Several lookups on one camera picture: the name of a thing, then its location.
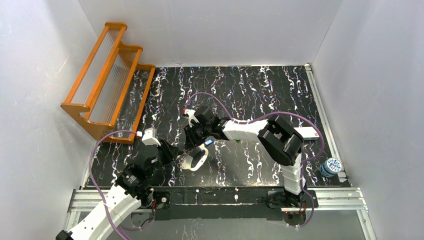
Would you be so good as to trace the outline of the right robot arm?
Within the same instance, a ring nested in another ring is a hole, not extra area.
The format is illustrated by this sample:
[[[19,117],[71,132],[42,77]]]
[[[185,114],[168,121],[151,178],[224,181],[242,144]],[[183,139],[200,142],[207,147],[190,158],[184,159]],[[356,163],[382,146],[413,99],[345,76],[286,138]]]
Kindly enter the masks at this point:
[[[303,136],[281,116],[257,121],[238,121],[220,118],[207,106],[197,110],[184,109],[188,120],[184,127],[186,150],[216,140],[246,140],[261,143],[268,155],[282,168],[283,188],[288,200],[300,200],[306,180],[301,175]]]

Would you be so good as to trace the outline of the blue key tag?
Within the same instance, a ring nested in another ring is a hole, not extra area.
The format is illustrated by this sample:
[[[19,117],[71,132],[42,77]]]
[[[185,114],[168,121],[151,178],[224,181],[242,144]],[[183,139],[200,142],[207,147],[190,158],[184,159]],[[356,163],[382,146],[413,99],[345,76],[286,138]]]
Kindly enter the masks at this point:
[[[208,147],[208,146],[212,145],[214,142],[215,142],[215,140],[214,140],[213,138],[210,138],[210,139],[207,139],[207,140],[203,143],[203,145],[204,145],[205,147]]]

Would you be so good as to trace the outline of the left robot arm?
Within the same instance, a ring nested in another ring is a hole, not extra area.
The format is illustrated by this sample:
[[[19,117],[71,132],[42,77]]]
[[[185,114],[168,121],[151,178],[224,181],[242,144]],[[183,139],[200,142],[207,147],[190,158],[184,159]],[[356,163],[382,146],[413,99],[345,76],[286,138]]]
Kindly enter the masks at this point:
[[[152,150],[152,156],[128,164],[107,194],[99,192],[101,201],[97,206],[80,223],[70,230],[61,230],[55,238],[105,240],[111,232],[116,232],[127,239],[118,227],[133,211],[142,206],[153,213],[156,208],[169,208],[170,194],[155,192],[154,186],[160,173],[176,161],[183,151],[162,139]]]

